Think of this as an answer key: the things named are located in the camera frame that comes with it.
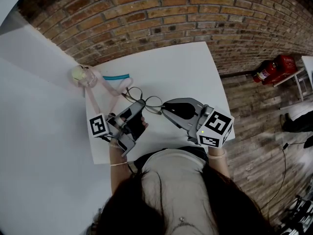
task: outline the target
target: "beige shirt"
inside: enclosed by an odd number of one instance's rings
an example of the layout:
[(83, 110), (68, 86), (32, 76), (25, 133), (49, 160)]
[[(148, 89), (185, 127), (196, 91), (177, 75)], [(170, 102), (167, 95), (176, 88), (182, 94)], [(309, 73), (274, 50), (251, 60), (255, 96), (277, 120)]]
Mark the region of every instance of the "beige shirt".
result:
[[(152, 155), (144, 165), (143, 171), (149, 171), (142, 181), (146, 202), (158, 210), (161, 179), (168, 234), (217, 234), (206, 187), (199, 173), (204, 164), (204, 160), (187, 151), (167, 149)], [(177, 227), (181, 217), (191, 226)]]

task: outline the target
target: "wooden floor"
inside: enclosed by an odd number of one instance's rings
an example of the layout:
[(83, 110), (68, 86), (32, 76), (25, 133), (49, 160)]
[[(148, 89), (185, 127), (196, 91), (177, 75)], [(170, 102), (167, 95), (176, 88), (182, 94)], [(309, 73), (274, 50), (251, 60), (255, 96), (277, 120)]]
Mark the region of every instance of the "wooden floor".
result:
[[(305, 142), (312, 133), (286, 133), (280, 126), (279, 116), (290, 112), (297, 118), (313, 110), (313, 103), (304, 103), (281, 111), (279, 107), (296, 102), (294, 82), (274, 88), (254, 83), (251, 76), (222, 79), (232, 115), (235, 117), (236, 139), (225, 148), (233, 180), (264, 206), (281, 186), (285, 164), (282, 147), (285, 143)], [(313, 173), (313, 149), (303, 144), (290, 145), (285, 150), (287, 173), (279, 194), (262, 209), (272, 224), (279, 218), (296, 194), (303, 195)]]

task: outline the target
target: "person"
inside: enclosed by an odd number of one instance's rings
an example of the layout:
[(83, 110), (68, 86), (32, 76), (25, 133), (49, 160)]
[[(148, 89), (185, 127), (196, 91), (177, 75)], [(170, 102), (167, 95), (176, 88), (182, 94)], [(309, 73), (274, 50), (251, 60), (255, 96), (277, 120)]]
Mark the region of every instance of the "person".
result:
[(92, 234), (274, 234), (257, 204), (230, 179), (223, 149), (163, 149), (135, 161), (136, 173), (122, 153), (112, 139), (112, 197)]
[[(280, 115), (280, 124), (282, 129), (286, 132), (312, 132), (313, 131), (313, 111), (310, 111), (293, 121), (289, 115)], [(304, 148), (311, 147), (313, 145), (313, 136), (308, 138), (304, 143)]]

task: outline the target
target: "dark hair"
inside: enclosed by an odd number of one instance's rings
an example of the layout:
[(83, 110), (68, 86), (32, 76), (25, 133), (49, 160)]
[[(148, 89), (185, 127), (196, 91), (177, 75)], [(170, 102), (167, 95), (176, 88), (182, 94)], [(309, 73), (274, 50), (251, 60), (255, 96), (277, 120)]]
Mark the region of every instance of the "dark hair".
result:
[[(145, 174), (145, 172), (133, 174), (119, 185), (95, 222), (96, 235), (166, 234), (167, 218), (164, 215), (162, 199), (159, 211), (144, 201), (141, 180)], [(219, 235), (274, 234), (269, 222), (262, 216), (260, 208), (231, 179), (212, 169), (208, 163), (200, 174), (207, 189)]]

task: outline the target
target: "red fire extinguisher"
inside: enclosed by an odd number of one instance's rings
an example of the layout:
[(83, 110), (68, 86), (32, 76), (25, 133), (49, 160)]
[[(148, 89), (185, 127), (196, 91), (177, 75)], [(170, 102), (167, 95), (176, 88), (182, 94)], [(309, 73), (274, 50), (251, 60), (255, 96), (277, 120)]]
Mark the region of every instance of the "red fire extinguisher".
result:
[(253, 80), (256, 83), (266, 79), (269, 75), (276, 72), (277, 64), (270, 60), (265, 60), (260, 67), (252, 74)]

